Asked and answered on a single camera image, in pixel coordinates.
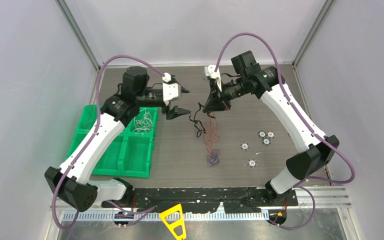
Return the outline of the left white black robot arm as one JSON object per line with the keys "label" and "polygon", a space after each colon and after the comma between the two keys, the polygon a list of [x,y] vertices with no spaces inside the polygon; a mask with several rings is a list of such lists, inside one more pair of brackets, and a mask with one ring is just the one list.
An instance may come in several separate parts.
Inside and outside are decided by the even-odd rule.
{"label": "left white black robot arm", "polygon": [[171,107],[189,92],[167,72],[162,74],[160,89],[148,86],[146,68],[131,66],[123,73],[115,94],[97,110],[97,119],[73,153],[59,166],[50,166],[44,177],[53,192],[51,208],[60,199],[78,212],[88,210],[95,202],[115,201],[121,207],[133,202],[130,183],[114,178],[91,181],[92,171],[107,148],[140,113],[141,107],[161,108],[166,119],[190,114],[190,110]]}

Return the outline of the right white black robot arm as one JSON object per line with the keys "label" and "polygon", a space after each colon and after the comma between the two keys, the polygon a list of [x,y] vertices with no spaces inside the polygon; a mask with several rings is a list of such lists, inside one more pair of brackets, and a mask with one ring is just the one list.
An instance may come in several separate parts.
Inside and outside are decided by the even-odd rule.
{"label": "right white black robot arm", "polygon": [[246,94],[255,95],[280,120],[298,153],[286,160],[285,168],[265,184],[264,197],[279,205],[291,189],[332,159],[332,148],[339,146],[335,135],[327,136],[318,128],[290,92],[285,79],[274,66],[263,69],[249,50],[231,59],[238,78],[222,83],[215,65],[204,67],[210,92],[203,107],[205,114],[230,110],[231,101]]}

